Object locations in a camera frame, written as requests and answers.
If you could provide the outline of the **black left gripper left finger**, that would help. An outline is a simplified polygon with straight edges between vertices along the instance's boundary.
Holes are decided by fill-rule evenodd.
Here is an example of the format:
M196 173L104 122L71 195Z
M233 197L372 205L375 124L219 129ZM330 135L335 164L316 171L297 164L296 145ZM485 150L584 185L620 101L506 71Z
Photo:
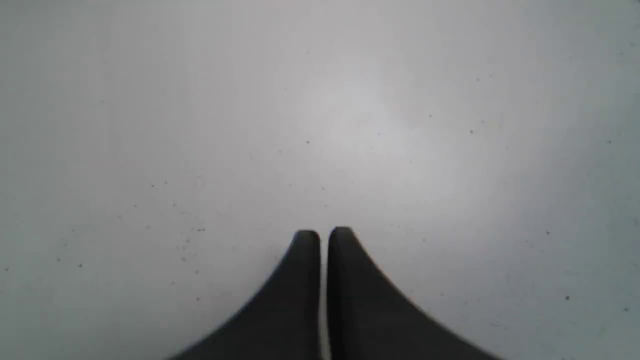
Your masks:
M321 240L299 230L254 296L176 360L318 360Z

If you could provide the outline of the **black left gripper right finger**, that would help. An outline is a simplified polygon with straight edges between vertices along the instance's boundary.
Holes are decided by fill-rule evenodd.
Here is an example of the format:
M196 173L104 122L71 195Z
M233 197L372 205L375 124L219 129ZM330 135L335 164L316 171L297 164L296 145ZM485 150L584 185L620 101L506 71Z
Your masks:
M334 360L493 360L420 311L349 227L327 249L327 329Z

